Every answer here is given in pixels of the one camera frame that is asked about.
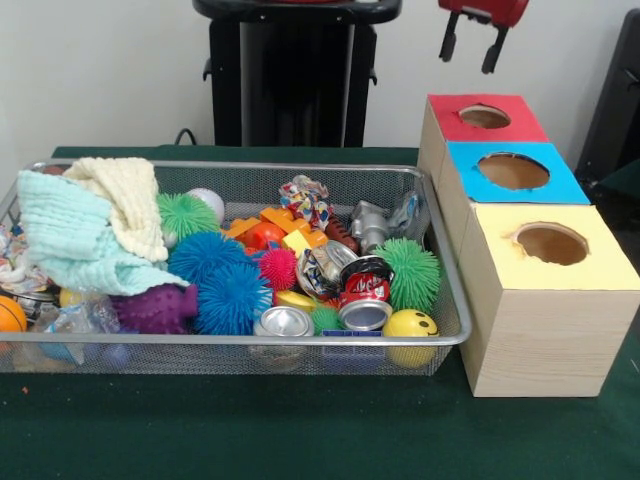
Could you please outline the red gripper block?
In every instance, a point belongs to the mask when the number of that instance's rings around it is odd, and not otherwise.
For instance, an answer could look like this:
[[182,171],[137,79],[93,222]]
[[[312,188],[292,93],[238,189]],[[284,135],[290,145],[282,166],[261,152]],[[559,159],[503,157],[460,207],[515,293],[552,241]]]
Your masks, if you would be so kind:
[[481,71],[493,74],[510,28],[515,27],[529,4],[528,0],[439,0],[440,8],[450,11],[439,58],[452,59],[456,46],[456,28],[460,14],[480,23],[491,23],[497,31],[495,42],[488,48]]

